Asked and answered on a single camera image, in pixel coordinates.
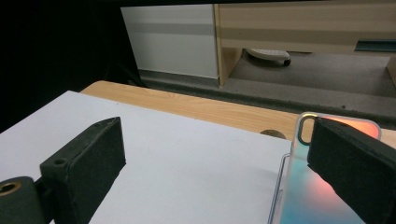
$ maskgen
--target gray floor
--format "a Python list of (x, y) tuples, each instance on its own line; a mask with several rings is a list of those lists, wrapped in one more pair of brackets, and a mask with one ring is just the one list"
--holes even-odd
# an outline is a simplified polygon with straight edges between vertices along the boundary
[(291, 65), (244, 52), (226, 84), (214, 79), (140, 71), (152, 89), (302, 113), (371, 119), (396, 129), (396, 88), (388, 57), (290, 52)]

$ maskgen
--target phone case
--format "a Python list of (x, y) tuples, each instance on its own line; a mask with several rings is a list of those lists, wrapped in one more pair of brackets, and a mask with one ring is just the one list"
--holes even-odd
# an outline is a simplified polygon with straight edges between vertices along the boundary
[(381, 129), (373, 121), (306, 112), (296, 122), (291, 151), (282, 161), (276, 184), (270, 224), (361, 224), (358, 215), (334, 192), (332, 187), (307, 166), (309, 142), (302, 137), (304, 123), (321, 117), (344, 122), (380, 139)]

